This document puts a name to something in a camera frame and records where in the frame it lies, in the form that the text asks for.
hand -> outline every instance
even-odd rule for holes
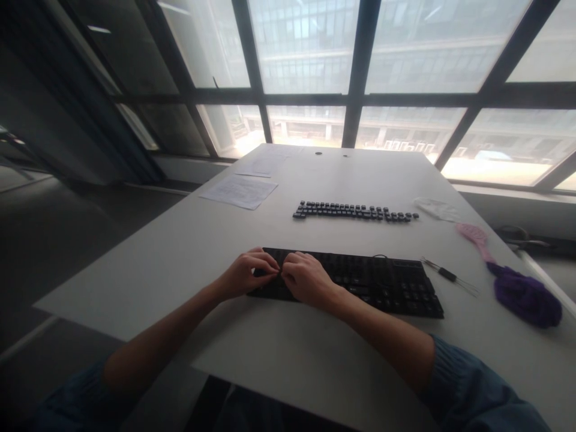
[[[255,277],[253,269],[261,269],[268,273]],[[274,280],[280,271],[280,266],[264,249],[257,247],[241,254],[232,265],[212,283],[212,288],[219,301],[244,295],[258,287]]]
[[[346,290],[336,285],[310,254],[290,253],[282,267],[282,277],[292,295],[310,306],[332,313],[334,302]]]

window pane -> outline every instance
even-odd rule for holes
[[[276,144],[342,147],[343,106],[270,106],[268,117]]]
[[[208,156],[198,129],[184,105],[142,105],[141,108],[146,120],[170,153]]]
[[[356,148],[424,153],[436,162],[464,108],[364,107]]]
[[[57,21],[70,38],[70,41],[74,44],[77,51],[80,53],[86,64],[88,64],[88,67],[90,67],[94,72],[96,78],[104,86],[106,91],[113,95],[120,94],[120,89],[117,87],[104,65],[100,62],[98,57],[96,57],[96,54],[92,51],[90,45],[78,31],[68,14],[64,11],[59,1],[46,0],[46,4],[50,7]]]
[[[178,93],[133,0],[70,0],[70,4],[128,92]]]
[[[255,105],[198,105],[218,156],[241,158],[266,142]]]
[[[576,173],[572,174],[570,177],[556,186],[555,189],[576,191]]]
[[[250,87],[231,0],[158,4],[196,87]]]
[[[128,106],[118,104],[118,109],[122,113],[122,116],[126,120],[126,123],[130,125],[138,139],[142,142],[142,145],[146,150],[158,150],[158,145],[154,142],[154,138],[148,133],[148,130],[142,124],[140,118],[132,111]]]
[[[348,93],[359,0],[250,0],[266,93]]]
[[[442,174],[528,186],[575,149],[576,110],[483,109]]]
[[[366,93],[477,92],[529,4],[383,1]]]
[[[576,81],[574,23],[576,0],[562,0],[508,81]]]

person's left hand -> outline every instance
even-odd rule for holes
[[[265,276],[255,277],[253,269],[264,270]],[[232,265],[214,281],[212,286],[220,301],[239,297],[271,282],[280,271],[280,266],[261,247],[241,254]]]

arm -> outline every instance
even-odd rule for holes
[[[282,277],[294,297],[341,319],[370,343],[443,430],[549,430],[534,407],[480,360],[369,306],[334,284],[311,255],[289,254]]]
[[[268,274],[254,277],[252,269]],[[105,362],[71,378],[39,408],[30,429],[118,429],[174,354],[221,302],[274,279],[278,263],[261,248],[240,255],[213,283],[119,348]]]

dark curtain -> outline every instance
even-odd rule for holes
[[[125,181],[149,184],[164,178],[43,1],[1,0],[0,37]]]

